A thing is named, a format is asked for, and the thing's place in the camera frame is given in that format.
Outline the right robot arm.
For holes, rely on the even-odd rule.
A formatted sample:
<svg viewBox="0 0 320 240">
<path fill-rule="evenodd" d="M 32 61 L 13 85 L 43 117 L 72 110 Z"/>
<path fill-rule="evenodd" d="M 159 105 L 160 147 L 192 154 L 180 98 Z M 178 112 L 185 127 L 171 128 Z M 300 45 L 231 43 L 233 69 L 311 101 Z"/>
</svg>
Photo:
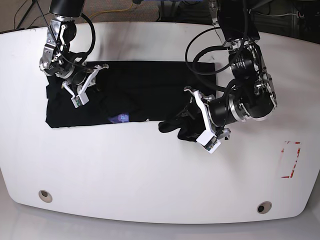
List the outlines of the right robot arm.
<svg viewBox="0 0 320 240">
<path fill-rule="evenodd" d="M 89 102 L 86 90 L 96 84 L 99 71 L 108 69 L 108 64 L 87 66 L 86 60 L 96 43 L 96 31 L 91 20 L 83 13 L 84 0 L 52 0 L 48 12 L 53 15 L 47 26 L 46 43 L 39 68 L 46 76 L 62 79 L 61 87 L 69 92 L 75 108 Z M 76 18 L 89 24 L 91 44 L 87 51 L 70 51 L 71 42 L 77 34 Z"/>
</svg>

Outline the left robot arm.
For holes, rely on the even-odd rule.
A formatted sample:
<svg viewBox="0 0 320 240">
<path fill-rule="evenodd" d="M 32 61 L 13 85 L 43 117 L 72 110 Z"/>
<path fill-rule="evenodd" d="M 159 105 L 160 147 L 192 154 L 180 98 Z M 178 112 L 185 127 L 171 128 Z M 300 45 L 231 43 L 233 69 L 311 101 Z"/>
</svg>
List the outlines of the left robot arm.
<svg viewBox="0 0 320 240">
<path fill-rule="evenodd" d="M 268 74 L 258 45 L 260 35 L 251 20 L 251 0 L 211 0 L 208 3 L 212 29 L 221 44 L 207 47 L 186 66 L 212 94 L 186 86 L 190 101 L 176 116 L 159 123 L 162 133 L 178 130 L 180 140 L 200 144 L 213 153 L 222 140 L 230 138 L 229 124 L 248 119 L 263 121 L 277 108 L 272 77 Z M 200 71 L 198 62 L 205 54 L 227 51 L 233 79 L 227 86 L 210 81 L 218 71 Z M 214 93 L 221 92 L 220 97 Z"/>
</svg>

